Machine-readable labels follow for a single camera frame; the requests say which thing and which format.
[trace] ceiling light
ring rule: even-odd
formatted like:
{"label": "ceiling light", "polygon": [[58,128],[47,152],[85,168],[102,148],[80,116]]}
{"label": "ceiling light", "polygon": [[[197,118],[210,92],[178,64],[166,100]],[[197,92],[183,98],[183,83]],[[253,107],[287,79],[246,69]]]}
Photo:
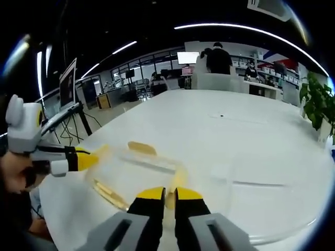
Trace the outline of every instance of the ceiling light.
{"label": "ceiling light", "polygon": [[281,38],[275,34],[272,34],[270,32],[264,31],[264,30],[260,30],[260,29],[256,29],[256,28],[252,28],[252,27],[248,27],[248,26],[244,26],[244,25],[235,25],[235,24],[216,24],[216,23],[212,23],[212,24],[193,24],[193,25],[183,25],[183,26],[177,26],[174,27],[175,30],[179,30],[179,29],[185,29],[185,28],[193,28],[193,27],[203,27],[203,26],[224,26],[224,27],[235,27],[235,28],[241,28],[241,29],[247,29],[247,30],[252,30],[252,31],[256,31],[259,33],[263,33],[266,34],[268,36],[271,36],[273,38],[279,39],[289,45],[291,45],[292,47],[294,47],[295,49],[297,49],[298,51],[300,51],[302,54],[304,54],[306,57],[308,57],[310,60],[312,60],[325,74],[327,77],[329,77],[328,72],[314,59],[312,58],[311,55],[309,55],[306,51],[304,51],[303,49],[301,49],[300,47],[296,46],[295,44],[289,42],[288,40]]}
{"label": "ceiling light", "polygon": [[137,70],[137,69],[139,69],[139,68],[141,68],[141,67],[140,67],[140,66],[139,66],[139,67],[134,67],[134,68],[131,68],[130,71],[131,71],[131,70]]}
{"label": "ceiling light", "polygon": [[46,76],[48,76],[48,66],[49,66],[51,50],[52,50],[52,46],[49,45],[46,50]]}
{"label": "ceiling light", "polygon": [[129,47],[129,46],[132,46],[133,44],[136,44],[136,43],[137,43],[137,41],[131,42],[131,43],[129,43],[129,44],[127,44],[127,45],[121,47],[120,49],[117,49],[115,52],[112,53],[112,55],[115,55],[116,53],[118,53],[118,52],[124,50],[125,48],[127,48],[127,47]]}
{"label": "ceiling light", "polygon": [[41,68],[42,68],[42,52],[40,51],[39,53],[37,53],[37,83],[40,97],[43,97]]}
{"label": "ceiling light", "polygon": [[85,77],[91,70],[93,70],[95,67],[97,67],[98,65],[100,65],[99,63],[97,63],[96,65],[94,65],[91,69],[89,69],[81,78]]}

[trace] air conditioner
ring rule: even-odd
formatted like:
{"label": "air conditioner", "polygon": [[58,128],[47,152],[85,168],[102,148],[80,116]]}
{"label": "air conditioner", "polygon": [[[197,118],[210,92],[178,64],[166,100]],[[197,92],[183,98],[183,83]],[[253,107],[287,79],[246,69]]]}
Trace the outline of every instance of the air conditioner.
{"label": "air conditioner", "polygon": [[292,17],[291,9],[282,0],[248,0],[247,8],[270,15],[283,22]]}

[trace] computer monitor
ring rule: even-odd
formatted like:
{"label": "computer monitor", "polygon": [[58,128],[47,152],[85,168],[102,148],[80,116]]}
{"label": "computer monitor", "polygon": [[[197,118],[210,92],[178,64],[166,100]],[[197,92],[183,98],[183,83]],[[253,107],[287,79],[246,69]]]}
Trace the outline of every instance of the computer monitor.
{"label": "computer monitor", "polygon": [[193,70],[194,68],[189,66],[189,67],[183,67],[182,68],[182,75],[184,76],[188,76],[188,75],[192,75],[193,74]]}
{"label": "computer monitor", "polygon": [[177,52],[178,64],[195,64],[199,52]]}
{"label": "computer monitor", "polygon": [[60,110],[67,109],[76,103],[75,98],[75,66],[77,58],[72,61],[59,81]]}
{"label": "computer monitor", "polygon": [[126,71],[126,78],[132,78],[132,77],[135,77],[135,70],[129,70],[129,71]]}

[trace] white table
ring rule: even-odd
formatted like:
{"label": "white table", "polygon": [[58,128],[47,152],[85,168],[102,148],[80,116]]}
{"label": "white table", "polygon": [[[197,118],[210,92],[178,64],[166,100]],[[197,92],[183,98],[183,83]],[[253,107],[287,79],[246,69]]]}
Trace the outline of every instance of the white table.
{"label": "white table", "polygon": [[243,81],[243,83],[248,85],[248,93],[249,93],[249,86],[253,85],[253,86],[258,86],[258,87],[264,88],[265,89],[264,96],[266,98],[272,98],[272,99],[277,99],[277,100],[282,100],[283,99],[282,90],[280,90],[279,88],[276,88],[276,87],[270,86],[270,85],[261,84],[261,83],[245,81],[245,80]]}
{"label": "white table", "polygon": [[[224,214],[254,242],[257,236],[287,237],[259,250],[296,250],[317,226],[334,179],[331,156],[304,125],[299,109],[283,102],[173,90],[117,117],[81,146],[150,144],[159,155],[182,161],[188,186],[202,193],[211,212]],[[138,182],[151,184],[146,177],[127,175],[129,189]],[[117,212],[83,182],[83,173],[47,177],[40,195],[60,251],[84,245],[89,231]],[[174,241],[173,232],[164,231],[159,250],[178,250]]]}

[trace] office floor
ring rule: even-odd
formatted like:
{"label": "office floor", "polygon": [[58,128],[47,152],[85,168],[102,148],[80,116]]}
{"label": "office floor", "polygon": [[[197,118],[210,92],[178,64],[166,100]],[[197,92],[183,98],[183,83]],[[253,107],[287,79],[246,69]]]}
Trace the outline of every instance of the office floor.
{"label": "office floor", "polygon": [[[123,103],[123,104],[121,104],[117,107],[114,107],[114,108],[99,109],[98,107],[96,107],[96,108],[93,108],[91,110],[85,110],[84,112],[86,114],[94,117],[103,127],[105,124],[109,123],[111,120],[115,119],[119,115],[125,113],[129,109],[135,107],[136,105],[138,105],[142,102],[143,102],[142,100],[138,100],[138,101],[135,101],[135,102],[125,102],[125,103]],[[90,128],[91,128],[92,132],[95,132],[96,130],[98,130],[100,128],[100,126],[90,116],[86,115],[87,122],[90,125]],[[70,119],[70,121],[68,123],[69,132],[76,135],[76,128],[75,128],[75,124],[76,124],[77,130],[78,130],[78,136],[81,137],[82,139],[87,138],[87,133],[84,129],[84,126],[81,122],[81,119],[80,119],[79,115],[75,116],[75,122],[76,123],[74,123],[73,118]],[[58,139],[61,142],[61,144],[63,144],[63,145],[70,145],[69,135],[66,132],[64,132],[62,134],[63,131],[64,131],[64,126],[62,124],[60,124],[56,128],[56,133],[57,133]],[[71,146],[78,145],[77,138],[73,135],[71,135],[71,137],[73,138]]]}

